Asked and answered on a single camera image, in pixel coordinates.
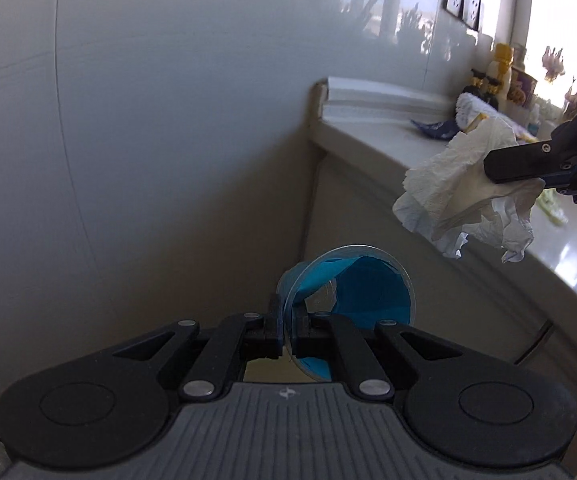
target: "white tissue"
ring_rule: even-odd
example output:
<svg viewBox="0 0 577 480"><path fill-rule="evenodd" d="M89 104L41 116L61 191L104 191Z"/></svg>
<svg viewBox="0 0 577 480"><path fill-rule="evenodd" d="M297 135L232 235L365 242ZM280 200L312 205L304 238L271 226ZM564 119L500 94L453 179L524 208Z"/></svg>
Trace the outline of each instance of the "white tissue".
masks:
<svg viewBox="0 0 577 480"><path fill-rule="evenodd" d="M446 150L406 172L406 192L393 213L449 258L459 258L460 247L472 235L505 248L503 262L519 262L533 241L531 207L544 181L494 184L484 169L491 150L516 145L513 130L497 118L482 121L468 135L459 132Z"/></svg>
<svg viewBox="0 0 577 480"><path fill-rule="evenodd" d="M464 92L463 94L459 95L455 104L455 121L458 128L464 130L480 113L484 113L491 118L497 118L504 121L508 126L511 127L516 138L521 139L528 134L526 128L523 128L518 123L508 118L506 115L500 113L491 105L486 104L479 97L476 97L468 92Z"/></svg>

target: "metal rivet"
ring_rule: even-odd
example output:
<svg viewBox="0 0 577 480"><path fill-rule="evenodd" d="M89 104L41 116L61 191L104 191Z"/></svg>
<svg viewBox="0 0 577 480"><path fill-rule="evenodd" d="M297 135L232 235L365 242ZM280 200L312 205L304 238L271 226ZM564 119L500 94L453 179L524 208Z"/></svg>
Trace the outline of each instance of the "metal rivet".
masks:
<svg viewBox="0 0 577 480"><path fill-rule="evenodd" d="M215 386L208 381L189 381L183 389L189 397L206 397L215 391Z"/></svg>
<svg viewBox="0 0 577 480"><path fill-rule="evenodd" d="M371 397L386 395L390 391L391 385L381 379L367 379L360 383L360 392Z"/></svg>

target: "yellow bottle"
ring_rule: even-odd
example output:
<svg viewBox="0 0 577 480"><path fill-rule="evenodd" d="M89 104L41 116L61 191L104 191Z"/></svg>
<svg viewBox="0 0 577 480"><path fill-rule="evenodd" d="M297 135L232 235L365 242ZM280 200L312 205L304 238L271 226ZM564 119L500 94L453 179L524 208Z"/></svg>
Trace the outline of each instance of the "yellow bottle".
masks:
<svg viewBox="0 0 577 480"><path fill-rule="evenodd" d="M513 48L506 43L498 43L493 51L493 60L486 70L486 75L500 81L497 101L500 111L506 111L506 95L511 87L511 63L513 63Z"/></svg>

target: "bottle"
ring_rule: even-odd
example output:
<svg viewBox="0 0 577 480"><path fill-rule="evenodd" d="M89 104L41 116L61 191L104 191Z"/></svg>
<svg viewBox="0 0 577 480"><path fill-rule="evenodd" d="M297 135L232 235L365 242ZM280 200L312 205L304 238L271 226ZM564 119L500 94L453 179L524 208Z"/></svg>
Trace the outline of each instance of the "bottle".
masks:
<svg viewBox="0 0 577 480"><path fill-rule="evenodd" d="M506 43L498 43L493 51L493 60L490 62L486 75L500 81L497 101L505 110L506 96L511 88L511 63L513 62L513 48Z"/></svg>
<svg viewBox="0 0 577 480"><path fill-rule="evenodd" d="M500 89L500 80L488 75L486 76L486 80L488 81L488 87L486 88L486 94L484 94L482 97L482 101L488 105L491 105L496 110L499 110L500 105L498 102L497 93Z"/></svg>
<svg viewBox="0 0 577 480"><path fill-rule="evenodd" d="M471 84L464 87L464 89L462 90L462 94L466 92L469 94L473 94L474 96L479 97L481 99L482 98L481 88L484 78L486 77L486 74L484 72L476 70L475 68L472 68L471 72L473 73L473 77L471 78Z"/></svg>
<svg viewBox="0 0 577 480"><path fill-rule="evenodd" d="M523 72L526 70L524 66L524 58L527 55L527 48L520 43L513 44L513 65L515 68L522 70Z"/></svg>
<svg viewBox="0 0 577 480"><path fill-rule="evenodd" d="M533 105L533 110L529 114L527 130L532 136L537 137L537 132L539 132L539 105L537 103Z"/></svg>

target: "logo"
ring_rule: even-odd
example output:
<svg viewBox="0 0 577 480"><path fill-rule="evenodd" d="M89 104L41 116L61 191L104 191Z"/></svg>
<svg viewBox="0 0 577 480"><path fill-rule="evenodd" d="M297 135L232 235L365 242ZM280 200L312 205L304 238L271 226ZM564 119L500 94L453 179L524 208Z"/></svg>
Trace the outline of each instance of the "logo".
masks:
<svg viewBox="0 0 577 480"><path fill-rule="evenodd" d="M293 388L286 387L283 390L278 392L280 397L284 397L284 399L289 400L291 397L299 395Z"/></svg>

